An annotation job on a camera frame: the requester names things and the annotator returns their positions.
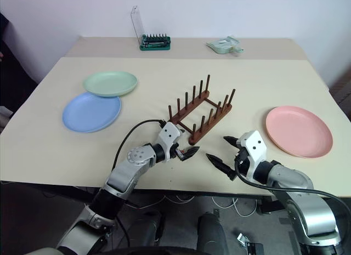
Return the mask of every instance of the table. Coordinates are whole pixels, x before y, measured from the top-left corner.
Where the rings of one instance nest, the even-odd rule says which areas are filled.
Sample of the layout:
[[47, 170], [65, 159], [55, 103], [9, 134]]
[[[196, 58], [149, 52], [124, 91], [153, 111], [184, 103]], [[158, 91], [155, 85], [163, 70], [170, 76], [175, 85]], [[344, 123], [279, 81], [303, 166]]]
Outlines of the table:
[[[62, 111], [72, 98], [84, 92], [83, 79], [108, 70], [128, 71], [139, 80], [136, 89], [121, 98], [122, 110], [117, 120], [96, 133], [66, 129], [61, 121]], [[211, 74], [212, 100], [223, 101], [232, 88], [237, 89], [232, 111], [198, 142], [201, 150], [193, 158], [155, 165], [142, 176], [138, 189], [268, 195], [267, 191], [247, 186], [238, 179], [231, 182], [205, 156], [214, 154], [232, 163], [236, 149], [222, 136], [239, 137], [257, 129], [268, 147], [269, 160], [306, 173], [316, 189], [338, 196], [351, 195], [347, 186], [351, 161], [346, 157], [351, 149], [351, 140], [347, 139], [351, 137], [351, 123], [309, 61], [296, 59], [61, 58], [0, 136], [1, 180], [103, 185], [126, 133], [142, 120], [167, 120], [167, 106], [172, 105], [174, 111], [176, 99], [184, 101], [185, 91], [191, 92], [192, 86], [206, 80], [207, 74]], [[301, 106], [321, 117], [333, 134], [331, 152], [321, 158], [303, 159], [278, 149], [265, 132], [264, 119], [269, 110], [280, 105]], [[188, 126], [199, 124], [201, 116], [208, 115], [209, 110], [209, 105], [201, 105], [183, 122]], [[153, 142], [159, 130], [152, 123], [139, 127], [125, 143], [118, 162], [129, 149]], [[189, 146], [187, 138], [185, 133], [180, 148]]]

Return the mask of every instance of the pink plate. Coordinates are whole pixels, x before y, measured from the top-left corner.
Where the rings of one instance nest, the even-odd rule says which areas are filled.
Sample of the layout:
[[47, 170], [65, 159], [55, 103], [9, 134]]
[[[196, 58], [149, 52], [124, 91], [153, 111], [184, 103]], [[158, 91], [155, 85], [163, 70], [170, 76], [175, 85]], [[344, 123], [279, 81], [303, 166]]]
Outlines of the pink plate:
[[272, 109], [265, 125], [273, 142], [291, 155], [317, 158], [326, 155], [333, 146], [328, 126], [312, 112], [300, 107]]

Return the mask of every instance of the gray carpet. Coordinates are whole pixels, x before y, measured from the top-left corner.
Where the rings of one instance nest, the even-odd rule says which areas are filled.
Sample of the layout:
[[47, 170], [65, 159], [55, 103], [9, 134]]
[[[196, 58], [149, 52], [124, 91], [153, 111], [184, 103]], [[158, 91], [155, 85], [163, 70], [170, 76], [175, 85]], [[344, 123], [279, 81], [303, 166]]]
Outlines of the gray carpet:
[[[169, 197], [179, 202], [174, 196]], [[162, 195], [133, 194], [131, 201], [143, 206], [157, 202], [160, 198]], [[231, 198], [226, 197], [215, 197], [215, 200], [223, 206], [231, 203]], [[253, 199], [239, 199], [237, 207], [242, 214], [248, 214], [253, 210], [254, 204]], [[83, 203], [60, 196], [46, 194], [45, 197], [39, 190], [21, 184], [1, 185], [2, 254], [17, 255], [42, 247], [55, 247], [83, 207]], [[196, 248], [197, 219], [205, 212], [213, 212], [214, 208], [220, 209], [210, 197], [198, 196], [186, 204], [163, 200], [142, 211], [124, 206], [119, 217], [125, 227], [128, 227], [141, 212], [159, 210], [166, 215], [160, 245]], [[246, 254], [236, 240], [239, 233], [248, 236], [252, 242], [262, 243], [266, 255], [299, 254], [285, 211], [270, 215], [255, 213], [243, 218], [233, 208], [220, 209], [220, 221], [232, 255]], [[344, 226], [345, 222], [342, 221], [340, 227]], [[121, 237], [122, 231], [116, 230], [113, 235], [114, 246], [118, 245]], [[110, 238], [105, 250], [110, 250], [111, 246]]]

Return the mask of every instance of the green plate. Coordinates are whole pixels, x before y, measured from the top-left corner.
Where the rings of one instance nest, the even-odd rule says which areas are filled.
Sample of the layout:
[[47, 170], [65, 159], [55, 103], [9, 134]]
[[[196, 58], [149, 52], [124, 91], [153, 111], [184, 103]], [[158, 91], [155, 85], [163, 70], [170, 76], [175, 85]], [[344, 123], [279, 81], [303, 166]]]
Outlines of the green plate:
[[138, 83], [137, 78], [124, 71], [98, 72], [87, 77], [84, 88], [97, 96], [115, 97], [132, 91]]

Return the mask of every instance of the plate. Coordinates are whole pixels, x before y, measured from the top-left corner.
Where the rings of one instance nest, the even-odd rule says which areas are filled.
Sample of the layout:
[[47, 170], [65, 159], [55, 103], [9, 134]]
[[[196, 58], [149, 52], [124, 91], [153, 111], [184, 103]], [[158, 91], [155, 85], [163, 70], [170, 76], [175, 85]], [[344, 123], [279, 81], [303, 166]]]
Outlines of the plate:
[[268, 113], [265, 124], [273, 142], [294, 156], [321, 157], [333, 146], [328, 126], [312, 112], [300, 107], [274, 108]]
[[99, 97], [85, 92], [78, 95], [64, 109], [62, 121], [75, 132], [92, 133], [109, 126], [121, 109], [119, 97]]
[[137, 78], [125, 71], [99, 72], [87, 77], [84, 88], [97, 96], [115, 97], [131, 92], [137, 85]]

